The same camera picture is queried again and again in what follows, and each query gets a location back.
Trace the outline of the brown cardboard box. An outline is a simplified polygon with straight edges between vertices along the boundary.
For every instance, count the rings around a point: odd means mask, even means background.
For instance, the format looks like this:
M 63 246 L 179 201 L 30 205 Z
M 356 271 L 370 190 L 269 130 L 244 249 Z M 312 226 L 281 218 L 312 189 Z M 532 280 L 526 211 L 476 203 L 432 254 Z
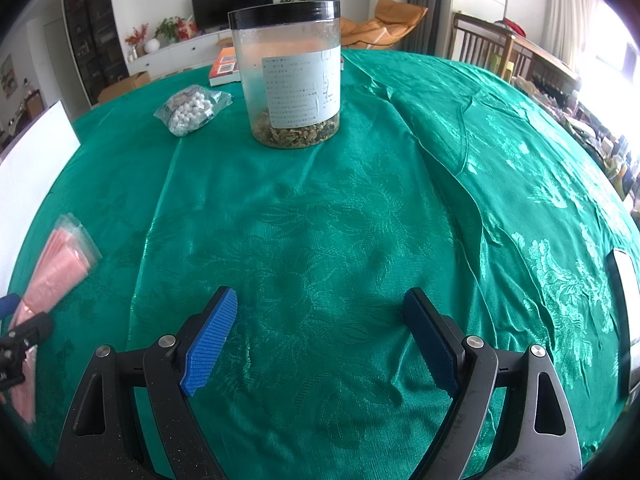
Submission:
M 136 73 L 125 79 L 115 82 L 105 87 L 98 96 L 100 105 L 113 101 L 126 93 L 137 90 L 151 82 L 151 76 L 148 72 Z

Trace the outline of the black glass cabinet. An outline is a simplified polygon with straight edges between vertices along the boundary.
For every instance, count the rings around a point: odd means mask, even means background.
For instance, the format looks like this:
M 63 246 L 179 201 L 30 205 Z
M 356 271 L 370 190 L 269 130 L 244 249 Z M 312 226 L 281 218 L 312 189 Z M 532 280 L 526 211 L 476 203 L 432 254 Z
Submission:
M 62 0 L 70 48 L 91 106 L 103 89 L 129 76 L 112 0 Z

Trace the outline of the dining table with chairs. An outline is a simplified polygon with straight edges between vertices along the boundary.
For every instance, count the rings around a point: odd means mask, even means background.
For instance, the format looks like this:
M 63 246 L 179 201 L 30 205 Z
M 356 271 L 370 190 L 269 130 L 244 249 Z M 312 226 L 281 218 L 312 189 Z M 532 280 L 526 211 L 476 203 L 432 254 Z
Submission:
M 26 130 L 46 110 L 39 90 L 29 93 L 21 102 L 17 112 L 9 121 L 8 130 L 1 131 L 1 149 L 4 150 L 11 142 Z

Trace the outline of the dark wooden chair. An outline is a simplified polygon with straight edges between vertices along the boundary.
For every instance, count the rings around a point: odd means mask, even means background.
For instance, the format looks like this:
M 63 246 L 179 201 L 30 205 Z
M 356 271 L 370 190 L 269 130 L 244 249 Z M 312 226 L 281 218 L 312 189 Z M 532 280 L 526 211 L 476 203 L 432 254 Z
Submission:
M 571 94 L 582 82 L 556 56 L 506 26 L 452 14 L 448 58 L 484 68 L 505 80 L 521 77 Z

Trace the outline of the leafy plant with red box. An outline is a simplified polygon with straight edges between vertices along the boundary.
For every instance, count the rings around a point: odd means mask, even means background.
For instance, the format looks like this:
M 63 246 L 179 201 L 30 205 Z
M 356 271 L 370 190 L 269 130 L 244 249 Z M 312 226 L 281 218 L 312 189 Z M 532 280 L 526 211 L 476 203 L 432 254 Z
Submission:
M 194 17 L 180 18 L 180 16 L 171 16 L 163 18 L 154 32 L 156 39 L 163 39 L 170 44 L 172 42 L 186 41 L 196 36 L 198 26 L 196 26 Z

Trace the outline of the white cardboard box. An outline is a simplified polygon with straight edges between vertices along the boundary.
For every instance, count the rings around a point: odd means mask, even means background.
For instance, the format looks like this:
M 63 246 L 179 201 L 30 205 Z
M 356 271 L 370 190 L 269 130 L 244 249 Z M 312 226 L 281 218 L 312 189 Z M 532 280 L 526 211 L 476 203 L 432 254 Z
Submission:
M 54 103 L 1 154 L 1 293 L 43 200 L 80 147 L 61 102 Z

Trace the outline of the black flat television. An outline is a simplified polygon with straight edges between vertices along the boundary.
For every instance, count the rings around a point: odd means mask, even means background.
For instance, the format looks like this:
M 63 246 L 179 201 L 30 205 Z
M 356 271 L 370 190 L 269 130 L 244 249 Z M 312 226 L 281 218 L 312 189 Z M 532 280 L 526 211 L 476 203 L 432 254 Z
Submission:
M 263 6 L 273 0 L 191 0 L 195 25 L 201 30 L 227 27 L 228 14 L 251 6 Z

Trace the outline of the orange lounge chair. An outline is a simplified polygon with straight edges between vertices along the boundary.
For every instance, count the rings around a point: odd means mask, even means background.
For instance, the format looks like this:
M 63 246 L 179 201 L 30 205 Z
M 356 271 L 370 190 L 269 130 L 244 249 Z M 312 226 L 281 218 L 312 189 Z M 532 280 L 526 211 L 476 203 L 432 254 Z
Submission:
M 374 18 L 356 23 L 341 18 L 341 46 L 355 50 L 390 50 L 408 36 L 427 14 L 425 6 L 378 0 Z

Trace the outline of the pink cloth in bag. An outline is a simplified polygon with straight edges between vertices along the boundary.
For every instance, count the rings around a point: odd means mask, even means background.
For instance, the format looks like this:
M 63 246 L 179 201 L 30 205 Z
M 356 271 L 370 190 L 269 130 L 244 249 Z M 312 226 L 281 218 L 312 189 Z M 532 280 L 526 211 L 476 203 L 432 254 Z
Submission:
M 99 249 L 82 223 L 72 214 L 63 214 L 43 247 L 9 329 L 14 330 L 38 314 L 49 314 L 89 275 L 99 258 Z M 14 410 L 26 424 L 32 424 L 36 418 L 36 359 L 37 344 L 34 344 L 26 351 L 25 363 L 20 368 L 24 382 L 9 388 Z

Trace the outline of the clear jar black lid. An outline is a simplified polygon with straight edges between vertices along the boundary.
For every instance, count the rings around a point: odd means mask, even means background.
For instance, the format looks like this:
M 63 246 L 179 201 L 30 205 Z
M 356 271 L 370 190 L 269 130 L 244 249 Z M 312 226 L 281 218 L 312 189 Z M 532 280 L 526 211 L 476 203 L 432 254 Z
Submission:
M 340 128 L 341 3 L 270 3 L 229 13 L 250 130 L 272 148 L 308 148 Z

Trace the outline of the red flowers in vase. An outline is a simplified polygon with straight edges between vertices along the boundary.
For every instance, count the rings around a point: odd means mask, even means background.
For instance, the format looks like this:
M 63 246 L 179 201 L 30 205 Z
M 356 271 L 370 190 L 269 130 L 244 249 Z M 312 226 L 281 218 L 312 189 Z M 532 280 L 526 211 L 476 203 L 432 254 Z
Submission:
M 134 58 L 140 58 L 140 56 L 144 55 L 144 43 L 148 30 L 149 24 L 144 23 L 139 27 L 134 27 L 131 34 L 125 38 L 125 42 L 131 48 Z

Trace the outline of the green satin tablecloth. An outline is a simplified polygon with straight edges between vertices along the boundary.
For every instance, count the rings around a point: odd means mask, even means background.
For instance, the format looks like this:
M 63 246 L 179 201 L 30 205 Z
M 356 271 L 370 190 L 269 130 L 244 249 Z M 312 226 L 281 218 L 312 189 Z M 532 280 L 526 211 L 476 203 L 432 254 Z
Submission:
M 145 348 L 220 286 L 238 319 L 191 404 L 233 479 L 411 474 L 449 406 L 402 322 L 413 287 L 498 349 L 546 348 L 582 456 L 600 448 L 622 409 L 605 259 L 638 255 L 639 233 L 544 110 L 473 66 L 350 51 L 326 142 L 258 143 L 235 84 L 210 124 L 172 136 L 156 110 L 207 79 L 155 81 L 74 122 L 79 148 L 11 280 L 26 287 L 62 214 L 101 254 L 37 353 L 21 432 L 44 460 L 96 348 Z

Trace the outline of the white tv cabinet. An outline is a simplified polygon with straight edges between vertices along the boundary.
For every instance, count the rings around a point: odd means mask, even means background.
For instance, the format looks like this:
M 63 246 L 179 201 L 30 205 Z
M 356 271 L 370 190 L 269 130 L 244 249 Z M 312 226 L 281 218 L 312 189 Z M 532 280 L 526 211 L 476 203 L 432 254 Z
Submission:
M 185 70 L 212 66 L 221 49 L 231 45 L 231 30 L 221 29 L 176 44 L 168 44 L 128 63 L 127 68 L 130 76 L 147 72 L 154 80 Z

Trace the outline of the bag of white balls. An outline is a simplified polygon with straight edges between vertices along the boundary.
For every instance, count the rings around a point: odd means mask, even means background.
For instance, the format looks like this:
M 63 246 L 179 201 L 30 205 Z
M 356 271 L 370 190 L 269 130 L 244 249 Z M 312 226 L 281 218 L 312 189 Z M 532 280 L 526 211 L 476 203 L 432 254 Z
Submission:
M 231 104 L 230 93 L 192 84 L 173 94 L 154 112 L 154 117 L 173 136 L 182 138 L 207 125 Z

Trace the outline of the orange book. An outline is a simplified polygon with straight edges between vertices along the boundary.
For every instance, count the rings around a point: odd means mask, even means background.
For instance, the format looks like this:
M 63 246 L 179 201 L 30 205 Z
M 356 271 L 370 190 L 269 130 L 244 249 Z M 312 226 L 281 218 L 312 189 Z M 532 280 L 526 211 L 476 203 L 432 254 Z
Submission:
M 220 51 L 209 71 L 208 80 L 211 87 L 231 84 L 241 80 L 234 47 L 225 47 Z

